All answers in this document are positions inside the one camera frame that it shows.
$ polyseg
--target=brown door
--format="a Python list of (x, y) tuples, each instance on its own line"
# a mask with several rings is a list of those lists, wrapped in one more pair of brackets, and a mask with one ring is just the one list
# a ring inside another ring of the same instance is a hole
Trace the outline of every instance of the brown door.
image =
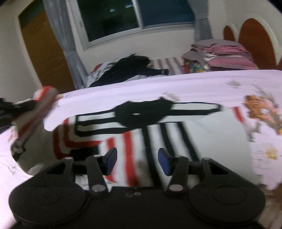
[(73, 91), (69, 68), (49, 24), (45, 10), (21, 29), (31, 62), (43, 86), (53, 86), (60, 93)]
[(255, 19), (246, 20), (240, 31), (239, 43), (252, 54), (259, 69), (275, 69), (276, 61), (271, 40), (264, 27)]

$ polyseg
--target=window pane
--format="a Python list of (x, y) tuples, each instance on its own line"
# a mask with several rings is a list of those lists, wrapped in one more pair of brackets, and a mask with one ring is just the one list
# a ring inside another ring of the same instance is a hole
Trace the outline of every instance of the window pane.
[(187, 0), (138, 0), (144, 26), (194, 22)]
[(138, 28), (131, 0), (77, 0), (89, 41)]

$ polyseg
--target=stack of folded clothes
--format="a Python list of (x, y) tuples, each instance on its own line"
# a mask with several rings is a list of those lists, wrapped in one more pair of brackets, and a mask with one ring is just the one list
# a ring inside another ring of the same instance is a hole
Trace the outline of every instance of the stack of folded clothes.
[(185, 73), (258, 69), (246, 48), (233, 41), (208, 39), (183, 54)]

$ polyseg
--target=white bedsheet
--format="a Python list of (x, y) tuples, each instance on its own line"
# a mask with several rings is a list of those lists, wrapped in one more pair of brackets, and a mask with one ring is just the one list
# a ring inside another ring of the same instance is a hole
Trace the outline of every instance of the white bedsheet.
[[(150, 101), (163, 96), (179, 102), (239, 106), (248, 128), (254, 129), (259, 120), (249, 118), (250, 110), (243, 103), (247, 95), (263, 96), (263, 93), (264, 97), (272, 96), (275, 104), (282, 104), (282, 71), (203, 72), (141, 79), (63, 94), (56, 108), (45, 119), (45, 128), (52, 131), (70, 116), (108, 110), (128, 100)], [(253, 150), (253, 164), (250, 166), (262, 175), (262, 182), (269, 189), (274, 189), (282, 180), (282, 135), (278, 135), (266, 122), (259, 123), (258, 133), (251, 131), (254, 142), (250, 143)], [(10, 192), (30, 177), (11, 157), (10, 135), (11, 129), (0, 135), (0, 228), (5, 228), (13, 219), (8, 206)]]

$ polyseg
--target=black and white striped shirt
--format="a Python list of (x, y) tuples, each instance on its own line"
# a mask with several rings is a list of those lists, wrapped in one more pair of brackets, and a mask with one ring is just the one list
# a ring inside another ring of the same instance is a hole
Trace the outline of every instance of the black and white striped shirt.
[(69, 118), (58, 129), (60, 153), (84, 160), (118, 150), (115, 168), (107, 180), (125, 186), (161, 186), (168, 183), (158, 163), (158, 149), (173, 156), (198, 161), (202, 157), (224, 158), (226, 144), (246, 152), (244, 130), (234, 111), (219, 104), (156, 101), (126, 102), (112, 110)]

